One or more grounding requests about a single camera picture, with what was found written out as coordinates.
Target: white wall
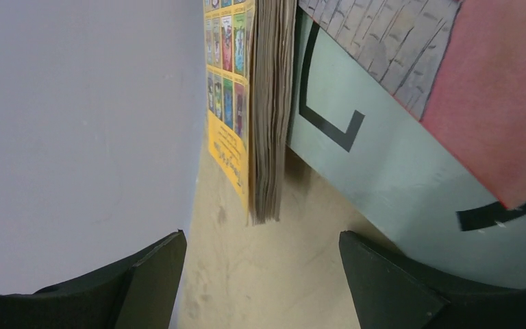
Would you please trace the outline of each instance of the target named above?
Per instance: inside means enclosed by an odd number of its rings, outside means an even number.
[[[202,2],[0,1],[0,293],[188,233]]]

